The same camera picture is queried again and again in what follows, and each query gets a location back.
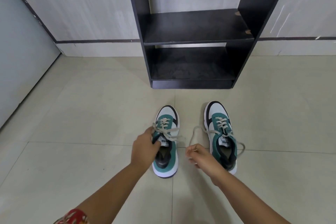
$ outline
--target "white baseboard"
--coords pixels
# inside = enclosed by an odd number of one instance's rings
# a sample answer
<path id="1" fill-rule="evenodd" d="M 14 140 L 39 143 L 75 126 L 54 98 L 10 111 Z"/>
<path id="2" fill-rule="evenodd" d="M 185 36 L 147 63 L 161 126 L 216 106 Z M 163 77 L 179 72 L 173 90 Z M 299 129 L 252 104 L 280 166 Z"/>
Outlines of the white baseboard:
<path id="1" fill-rule="evenodd" d="M 68 57 L 143 57 L 140 43 L 56 44 Z"/>
<path id="2" fill-rule="evenodd" d="M 251 56 L 334 56 L 336 40 L 258 41 Z"/>

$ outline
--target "person's right arm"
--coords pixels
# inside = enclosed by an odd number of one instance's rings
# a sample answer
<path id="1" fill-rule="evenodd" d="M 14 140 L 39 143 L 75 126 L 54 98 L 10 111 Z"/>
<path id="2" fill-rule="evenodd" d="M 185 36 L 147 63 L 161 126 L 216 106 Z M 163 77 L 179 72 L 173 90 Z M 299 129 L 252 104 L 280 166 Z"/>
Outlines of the person's right arm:
<path id="1" fill-rule="evenodd" d="M 185 154 L 190 158 L 190 163 L 202 169 L 213 184 L 220 188 L 244 224 L 289 223 L 245 184 L 226 171 L 200 144 L 187 147 Z"/>

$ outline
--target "hand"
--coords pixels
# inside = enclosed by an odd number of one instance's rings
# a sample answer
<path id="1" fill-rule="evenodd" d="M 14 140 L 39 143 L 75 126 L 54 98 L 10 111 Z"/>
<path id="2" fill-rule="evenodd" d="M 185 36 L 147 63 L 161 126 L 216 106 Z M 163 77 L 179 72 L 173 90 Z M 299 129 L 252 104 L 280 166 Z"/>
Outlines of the hand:
<path id="1" fill-rule="evenodd" d="M 200 168 L 217 185 L 217 178 L 225 169 L 217 162 L 217 160 L 200 144 L 194 144 L 186 148 L 186 157 L 190 158 L 189 162 L 194 164 L 196 168 Z"/>
<path id="2" fill-rule="evenodd" d="M 147 128 L 137 137 L 132 146 L 131 165 L 136 166 L 143 173 L 151 166 L 161 146 L 159 140 L 152 143 L 152 133 L 153 127 Z"/>

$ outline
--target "person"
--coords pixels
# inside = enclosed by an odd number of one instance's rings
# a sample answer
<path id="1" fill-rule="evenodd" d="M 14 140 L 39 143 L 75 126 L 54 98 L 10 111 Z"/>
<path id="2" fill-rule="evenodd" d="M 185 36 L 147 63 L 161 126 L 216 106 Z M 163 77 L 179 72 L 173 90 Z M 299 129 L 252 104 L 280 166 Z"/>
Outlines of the person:
<path id="1" fill-rule="evenodd" d="M 160 149 L 159 140 L 152 142 L 153 129 L 153 127 L 147 128 L 134 141 L 128 166 L 55 224 L 111 224 L 138 180 L 152 165 Z M 244 183 L 226 171 L 202 145 L 194 144 L 187 147 L 185 156 L 220 188 L 245 224 L 289 223 Z"/>

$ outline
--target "sneaker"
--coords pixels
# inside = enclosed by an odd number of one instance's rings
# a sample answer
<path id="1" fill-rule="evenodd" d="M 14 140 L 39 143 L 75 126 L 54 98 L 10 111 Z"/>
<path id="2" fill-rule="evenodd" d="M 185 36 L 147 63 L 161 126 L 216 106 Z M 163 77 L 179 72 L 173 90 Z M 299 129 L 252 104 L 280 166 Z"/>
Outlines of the sneaker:
<path id="1" fill-rule="evenodd" d="M 179 166 L 177 158 L 176 138 L 180 128 L 180 119 L 174 107 L 162 107 L 156 116 L 152 142 L 161 142 L 161 147 L 153 162 L 154 173 L 161 178 L 175 175 Z"/>
<path id="2" fill-rule="evenodd" d="M 210 153 L 231 174 L 237 171 L 237 142 L 224 106 L 212 101 L 204 109 L 204 126 L 210 140 Z"/>

